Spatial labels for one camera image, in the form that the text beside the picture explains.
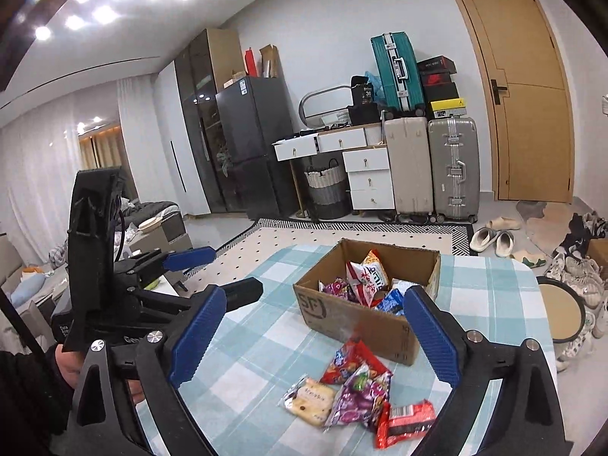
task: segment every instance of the teal suitcase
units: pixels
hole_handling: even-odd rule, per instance
[[[401,111],[424,114],[425,101],[418,64],[412,44],[405,33],[386,33],[372,38],[372,47],[386,102]]]

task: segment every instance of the checkered tablecloth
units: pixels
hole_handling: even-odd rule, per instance
[[[324,432],[307,425],[279,400],[302,376],[320,378],[340,343],[303,321],[292,288],[330,247],[296,245],[279,250],[250,274],[264,285],[258,303],[226,314],[195,377],[179,389],[206,437],[221,456],[368,455],[373,435],[360,424]],[[513,260],[442,255],[437,305],[490,341],[520,345],[539,341],[555,380],[555,357],[545,307],[533,273]],[[422,349],[412,367],[384,361],[393,371],[395,406],[429,399],[437,412],[451,391],[435,376]],[[477,450],[496,403],[500,381],[491,381],[461,455]],[[147,406],[139,408],[156,454],[168,454]],[[407,455],[417,442],[402,442],[382,455]]]

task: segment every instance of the silver suitcase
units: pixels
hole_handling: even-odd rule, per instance
[[[479,211],[479,149],[471,118],[442,118],[429,122],[429,145],[437,222],[477,221]]]
[[[425,117],[398,118],[384,124],[394,207],[398,214],[433,213],[431,155]]]

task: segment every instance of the hand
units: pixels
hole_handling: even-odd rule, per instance
[[[84,364],[84,355],[79,351],[63,351],[63,345],[57,345],[55,360],[57,361],[57,367],[59,367],[59,372],[62,374],[62,377],[72,389],[76,389],[80,371]],[[133,397],[133,403],[141,403],[145,399],[142,384],[138,380],[131,379],[129,379],[128,383],[131,396]]]

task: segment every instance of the rug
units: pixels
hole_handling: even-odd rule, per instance
[[[320,222],[297,219],[259,219],[251,228],[217,250],[218,257],[207,266],[185,273],[189,292],[201,291],[195,278],[199,271],[215,273],[218,283],[236,281],[251,272],[276,251],[291,245],[334,246],[342,238],[437,250],[445,255],[477,255],[469,248],[473,227],[468,223],[419,226],[382,222]]]

